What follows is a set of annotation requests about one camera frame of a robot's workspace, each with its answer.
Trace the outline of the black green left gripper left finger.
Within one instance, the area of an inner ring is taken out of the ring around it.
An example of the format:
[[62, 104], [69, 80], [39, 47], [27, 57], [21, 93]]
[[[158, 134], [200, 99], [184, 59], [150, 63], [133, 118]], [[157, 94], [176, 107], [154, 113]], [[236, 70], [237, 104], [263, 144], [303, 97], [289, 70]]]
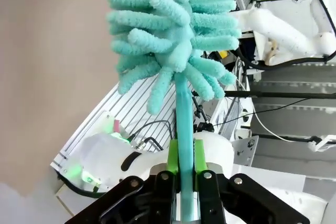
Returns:
[[66, 223], [173, 223], [181, 188], [178, 152], [171, 140], [164, 169], [147, 180], [125, 178]]

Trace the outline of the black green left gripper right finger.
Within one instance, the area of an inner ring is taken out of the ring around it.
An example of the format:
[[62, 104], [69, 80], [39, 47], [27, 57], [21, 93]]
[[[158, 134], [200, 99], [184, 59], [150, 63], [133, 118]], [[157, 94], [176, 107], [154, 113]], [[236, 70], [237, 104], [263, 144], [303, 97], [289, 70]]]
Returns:
[[194, 168], [201, 223], [226, 223], [225, 210], [245, 223], [310, 222], [249, 176], [239, 173], [228, 179], [209, 170], [202, 140], [194, 141]]

